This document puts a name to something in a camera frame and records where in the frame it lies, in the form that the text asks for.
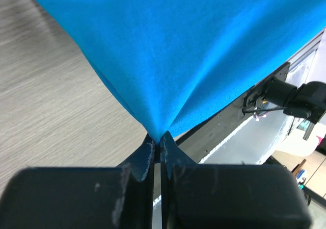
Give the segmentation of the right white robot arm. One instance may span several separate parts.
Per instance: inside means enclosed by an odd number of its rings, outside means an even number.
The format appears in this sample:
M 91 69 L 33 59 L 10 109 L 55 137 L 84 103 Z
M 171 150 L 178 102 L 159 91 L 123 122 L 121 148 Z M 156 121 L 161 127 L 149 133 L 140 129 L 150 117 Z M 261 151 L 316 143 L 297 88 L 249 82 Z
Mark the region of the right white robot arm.
M 265 100 L 281 107 L 289 116 L 303 118 L 313 124 L 325 114 L 325 83 L 312 81 L 296 87 L 273 79 L 267 85 Z

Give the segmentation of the aluminium frame rail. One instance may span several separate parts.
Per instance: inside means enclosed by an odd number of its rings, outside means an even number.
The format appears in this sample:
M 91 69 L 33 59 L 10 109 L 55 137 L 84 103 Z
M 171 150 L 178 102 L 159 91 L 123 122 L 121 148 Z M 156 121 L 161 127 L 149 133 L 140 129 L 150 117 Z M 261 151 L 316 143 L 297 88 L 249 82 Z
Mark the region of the aluminium frame rail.
M 315 35 L 308 43 L 306 43 L 301 49 L 299 49 L 289 60 L 289 71 L 294 70 L 301 62 L 303 62 L 309 55 L 314 53 L 321 42 L 325 28 L 322 29 L 317 35 Z

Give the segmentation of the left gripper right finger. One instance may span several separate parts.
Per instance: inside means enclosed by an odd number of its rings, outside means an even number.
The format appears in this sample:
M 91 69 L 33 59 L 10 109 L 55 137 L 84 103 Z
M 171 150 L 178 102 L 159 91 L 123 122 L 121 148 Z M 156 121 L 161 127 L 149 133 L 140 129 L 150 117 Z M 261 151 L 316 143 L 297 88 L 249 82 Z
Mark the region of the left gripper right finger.
M 160 140 L 163 228 L 309 228 L 293 175 L 280 165 L 197 164 Z

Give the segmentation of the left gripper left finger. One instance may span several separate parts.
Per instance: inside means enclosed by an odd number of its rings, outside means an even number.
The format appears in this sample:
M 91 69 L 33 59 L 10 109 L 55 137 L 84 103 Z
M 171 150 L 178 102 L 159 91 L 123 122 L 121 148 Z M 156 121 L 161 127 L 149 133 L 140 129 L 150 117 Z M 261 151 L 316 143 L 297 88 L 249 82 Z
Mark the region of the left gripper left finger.
M 1 228 L 151 228 L 155 143 L 116 167 L 30 167 L 1 196 Z

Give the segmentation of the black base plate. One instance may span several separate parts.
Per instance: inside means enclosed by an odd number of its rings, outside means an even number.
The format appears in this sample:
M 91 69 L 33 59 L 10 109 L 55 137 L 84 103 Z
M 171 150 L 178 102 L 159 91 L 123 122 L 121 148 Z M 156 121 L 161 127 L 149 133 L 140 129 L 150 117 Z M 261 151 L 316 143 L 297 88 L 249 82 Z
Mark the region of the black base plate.
M 198 163 L 224 138 L 226 138 L 236 127 L 253 116 L 250 113 L 243 113 L 243 108 L 253 109 L 262 103 L 266 83 L 272 79 L 286 81 L 290 68 L 290 62 L 283 63 L 269 76 L 256 85 L 249 88 L 232 103 L 228 104 L 219 112 L 212 115 L 206 121 L 195 126 L 186 132 L 176 144 L 192 160 Z

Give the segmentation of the blue t shirt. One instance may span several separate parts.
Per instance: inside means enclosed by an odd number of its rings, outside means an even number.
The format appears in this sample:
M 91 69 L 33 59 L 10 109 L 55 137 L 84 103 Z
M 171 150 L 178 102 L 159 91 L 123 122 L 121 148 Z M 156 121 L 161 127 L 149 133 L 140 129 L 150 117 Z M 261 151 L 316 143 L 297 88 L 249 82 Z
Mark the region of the blue t shirt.
M 325 27 L 325 0 L 36 0 L 158 142 L 208 119 Z

